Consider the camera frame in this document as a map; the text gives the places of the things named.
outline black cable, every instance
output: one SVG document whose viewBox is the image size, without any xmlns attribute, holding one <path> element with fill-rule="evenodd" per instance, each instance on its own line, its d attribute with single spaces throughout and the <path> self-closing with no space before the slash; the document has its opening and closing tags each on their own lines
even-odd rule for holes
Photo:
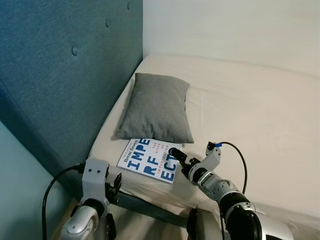
<svg viewBox="0 0 320 240">
<path fill-rule="evenodd" d="M 61 175 L 65 174 L 66 172 L 70 170 L 78 170 L 78 172 L 81 172 L 81 170 L 84 168 L 84 164 L 78 164 L 75 166 L 68 167 L 61 172 L 59 172 L 50 182 L 48 188 L 45 191 L 44 197 L 43 197 L 43 202 L 42 202 L 42 240 L 47 240 L 47 222 L 46 222 L 46 206 L 47 206 L 47 198 L 48 194 L 50 192 L 51 187 L 54 185 L 54 183 L 57 181 Z"/>
<path fill-rule="evenodd" d="M 245 194 L 246 188 L 247 188 L 247 180 L 248 180 L 248 171 L 247 171 L 247 164 L 246 164 L 245 158 L 242 155 L 242 153 L 239 150 L 239 148 L 236 147 L 236 145 L 234 145 L 234 144 L 232 144 L 230 142 L 227 142 L 227 141 L 222 141 L 222 142 L 218 143 L 218 145 L 222 145 L 222 144 L 227 144 L 227 145 L 230 145 L 230 146 L 234 147 L 235 150 L 239 153 L 239 155 L 241 157 L 241 160 L 242 160 L 242 163 L 243 163 L 243 167 L 244 167 L 244 184 L 243 184 L 242 193 Z M 223 218 L 222 218 L 221 211 L 220 211 L 220 221 L 221 221 L 222 240 L 225 240 L 224 221 L 223 221 Z"/>
</svg>

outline bed frame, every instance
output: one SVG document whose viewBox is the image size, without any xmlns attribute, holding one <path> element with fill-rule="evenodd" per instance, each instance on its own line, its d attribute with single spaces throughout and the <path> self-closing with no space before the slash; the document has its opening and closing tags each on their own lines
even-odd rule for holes
<svg viewBox="0 0 320 240">
<path fill-rule="evenodd" d="M 55 176 L 84 162 L 143 59 L 142 0 L 4 0 L 0 117 Z M 76 198 L 81 176 L 61 178 Z M 187 220 L 119 193 L 120 207 L 180 227 Z"/>
</svg>

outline white wall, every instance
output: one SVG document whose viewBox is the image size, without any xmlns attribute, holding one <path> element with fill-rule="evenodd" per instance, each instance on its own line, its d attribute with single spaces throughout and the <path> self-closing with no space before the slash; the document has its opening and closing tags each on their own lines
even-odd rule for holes
<svg viewBox="0 0 320 240">
<path fill-rule="evenodd" d="M 53 177 L 0 121 L 0 239 L 41 240 L 41 206 Z M 56 183 L 48 196 L 48 239 L 71 196 Z"/>
<path fill-rule="evenodd" d="M 319 73 L 318 0 L 144 0 L 143 52 Z"/>
</svg>

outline white bed sheet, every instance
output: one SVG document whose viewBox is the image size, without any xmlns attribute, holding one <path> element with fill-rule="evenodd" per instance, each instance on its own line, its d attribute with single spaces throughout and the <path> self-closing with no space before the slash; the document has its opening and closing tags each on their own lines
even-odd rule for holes
<svg viewBox="0 0 320 240">
<path fill-rule="evenodd" d="M 319 216 L 318 78 L 238 62 L 150 55 L 136 72 L 169 75 L 190 83 L 186 112 L 194 144 L 188 157 L 202 160 L 208 141 L 234 143 L 248 170 L 246 196 L 253 202 Z M 114 133 L 128 104 L 134 75 L 105 120 L 90 156 L 110 164 L 108 182 L 122 173 L 121 190 L 175 214 L 217 205 L 177 170 L 174 184 L 117 168 L 128 140 Z M 215 172 L 243 187 L 237 152 L 223 146 Z"/>
</svg>

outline book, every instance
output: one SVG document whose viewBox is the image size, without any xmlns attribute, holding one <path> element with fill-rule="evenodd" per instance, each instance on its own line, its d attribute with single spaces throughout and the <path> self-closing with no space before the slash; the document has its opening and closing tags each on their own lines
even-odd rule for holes
<svg viewBox="0 0 320 240">
<path fill-rule="evenodd" d="M 182 144 L 132 138 L 117 167 L 172 184 L 179 162 L 168 153 L 170 148 L 181 150 Z"/>
</svg>

